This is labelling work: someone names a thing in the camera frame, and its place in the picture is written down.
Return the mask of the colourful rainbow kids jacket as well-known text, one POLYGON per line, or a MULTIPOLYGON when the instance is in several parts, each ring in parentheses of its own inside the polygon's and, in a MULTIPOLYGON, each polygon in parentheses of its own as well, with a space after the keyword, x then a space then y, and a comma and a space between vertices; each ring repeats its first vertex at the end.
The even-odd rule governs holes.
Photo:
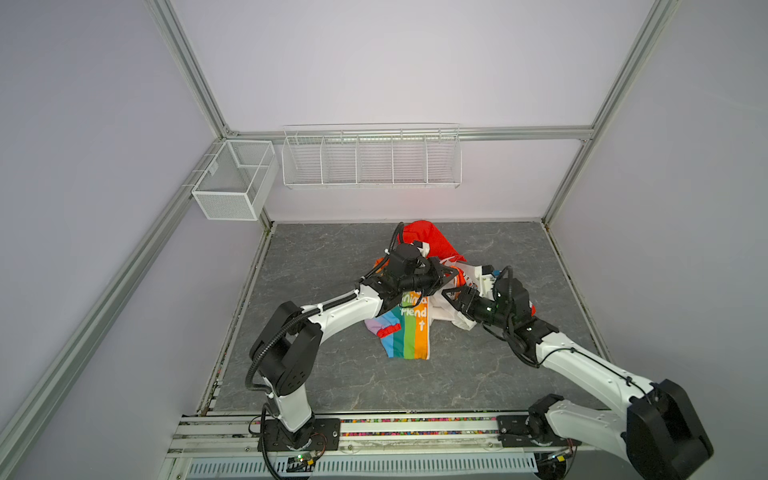
MULTIPOLYGON (((433 223, 420 220, 407 224, 399 240, 428 246, 428 255, 437 257, 444 266, 458 271, 448 283, 450 288, 470 286, 468 270, 472 266, 433 223)), ((365 321, 366 328, 375 334, 390 358, 427 360, 430 358, 430 327, 434 321, 446 321, 470 331, 478 323, 453 308, 441 293, 426 297, 417 291, 407 292, 395 308, 377 318, 365 321)))

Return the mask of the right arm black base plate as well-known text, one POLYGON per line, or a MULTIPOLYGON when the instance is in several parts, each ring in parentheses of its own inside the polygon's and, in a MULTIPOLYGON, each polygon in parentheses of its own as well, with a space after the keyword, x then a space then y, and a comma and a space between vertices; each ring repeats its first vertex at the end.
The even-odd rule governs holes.
POLYGON ((528 413, 502 414, 496 417, 498 440, 505 448, 570 448, 581 442, 557 436, 549 425, 528 413))

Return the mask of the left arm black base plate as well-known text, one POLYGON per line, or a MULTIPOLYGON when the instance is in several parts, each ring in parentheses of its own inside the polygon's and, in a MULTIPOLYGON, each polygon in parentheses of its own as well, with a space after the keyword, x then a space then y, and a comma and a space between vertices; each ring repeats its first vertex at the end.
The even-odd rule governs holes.
POLYGON ((296 432, 290 432, 279 420, 267 419, 261 430, 259 451, 264 447, 267 452, 336 451, 341 439, 341 419, 311 418, 296 432))

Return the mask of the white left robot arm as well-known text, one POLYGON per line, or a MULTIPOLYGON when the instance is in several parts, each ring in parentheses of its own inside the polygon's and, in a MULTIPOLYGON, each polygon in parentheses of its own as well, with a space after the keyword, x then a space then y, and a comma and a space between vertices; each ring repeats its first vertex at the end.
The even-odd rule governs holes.
POLYGON ((305 383, 322 342, 401 306, 407 293, 422 301, 456 276, 437 257, 427 258, 419 246, 404 243, 390 248, 344 295, 304 307, 281 304, 251 346, 245 387, 267 394, 266 406, 284 433, 310 430, 314 413, 305 383))

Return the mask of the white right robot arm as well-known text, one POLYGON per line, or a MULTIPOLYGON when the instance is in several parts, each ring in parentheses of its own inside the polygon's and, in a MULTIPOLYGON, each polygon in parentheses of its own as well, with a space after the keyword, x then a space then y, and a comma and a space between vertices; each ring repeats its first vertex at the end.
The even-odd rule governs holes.
POLYGON ((587 444, 628 462, 644 479, 688 479, 713 457, 714 446, 682 386, 634 375, 581 347, 534 314, 519 280, 497 278, 489 296, 470 285, 442 295, 468 319, 498 329, 525 365, 552 370, 603 404, 596 410, 558 394, 542 397, 516 431, 533 443, 587 444))

